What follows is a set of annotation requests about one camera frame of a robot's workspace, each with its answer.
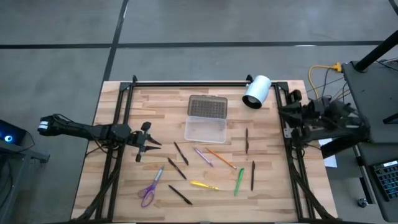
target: green pen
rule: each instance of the green pen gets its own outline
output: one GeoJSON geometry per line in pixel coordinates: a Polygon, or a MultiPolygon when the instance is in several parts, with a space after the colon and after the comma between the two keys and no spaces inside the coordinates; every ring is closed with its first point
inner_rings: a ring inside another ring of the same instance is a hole
{"type": "Polygon", "coordinates": [[[241,170],[239,170],[239,176],[238,176],[238,181],[236,183],[234,196],[236,196],[238,194],[239,185],[241,185],[241,181],[242,181],[242,177],[243,177],[243,170],[244,170],[243,168],[241,170]]]}

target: white cylinder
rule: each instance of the white cylinder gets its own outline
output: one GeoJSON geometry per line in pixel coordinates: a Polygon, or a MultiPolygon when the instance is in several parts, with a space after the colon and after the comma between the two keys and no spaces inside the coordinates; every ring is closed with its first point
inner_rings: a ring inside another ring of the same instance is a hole
{"type": "Polygon", "coordinates": [[[271,80],[264,75],[258,75],[249,85],[242,97],[243,103],[250,108],[259,109],[268,96],[271,80]]]}

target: yellow pen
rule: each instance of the yellow pen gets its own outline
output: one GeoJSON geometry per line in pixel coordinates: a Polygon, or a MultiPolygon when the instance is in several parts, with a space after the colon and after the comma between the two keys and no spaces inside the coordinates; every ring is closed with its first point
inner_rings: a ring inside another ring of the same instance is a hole
{"type": "Polygon", "coordinates": [[[196,185],[196,186],[199,186],[199,187],[206,187],[208,189],[218,190],[218,187],[209,186],[209,185],[206,185],[206,184],[201,183],[201,182],[196,181],[196,180],[191,181],[190,184],[193,184],[193,185],[196,185]]]}

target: purple pen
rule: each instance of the purple pen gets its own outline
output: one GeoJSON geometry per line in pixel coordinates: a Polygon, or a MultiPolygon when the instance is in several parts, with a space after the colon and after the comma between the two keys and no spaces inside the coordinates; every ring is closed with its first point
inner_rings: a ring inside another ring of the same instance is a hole
{"type": "Polygon", "coordinates": [[[213,167],[213,164],[210,162],[210,160],[208,160],[207,158],[206,158],[206,156],[205,155],[203,155],[203,153],[201,153],[201,151],[199,150],[199,149],[197,149],[197,148],[193,148],[204,160],[206,160],[206,162],[207,163],[209,163],[209,165],[211,166],[211,167],[213,167]]]}

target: white paper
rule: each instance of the white paper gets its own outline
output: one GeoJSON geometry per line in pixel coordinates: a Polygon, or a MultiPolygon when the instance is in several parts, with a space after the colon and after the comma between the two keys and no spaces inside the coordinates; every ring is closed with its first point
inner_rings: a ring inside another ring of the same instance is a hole
{"type": "MultiPolygon", "coordinates": [[[[321,139],[321,140],[319,140],[319,145],[323,146],[325,144],[328,144],[331,141],[332,141],[331,138],[329,138],[329,139],[321,139]]],[[[327,157],[326,159],[323,160],[323,163],[325,164],[326,167],[337,168],[337,161],[336,161],[336,156],[335,155],[327,157]]]]}

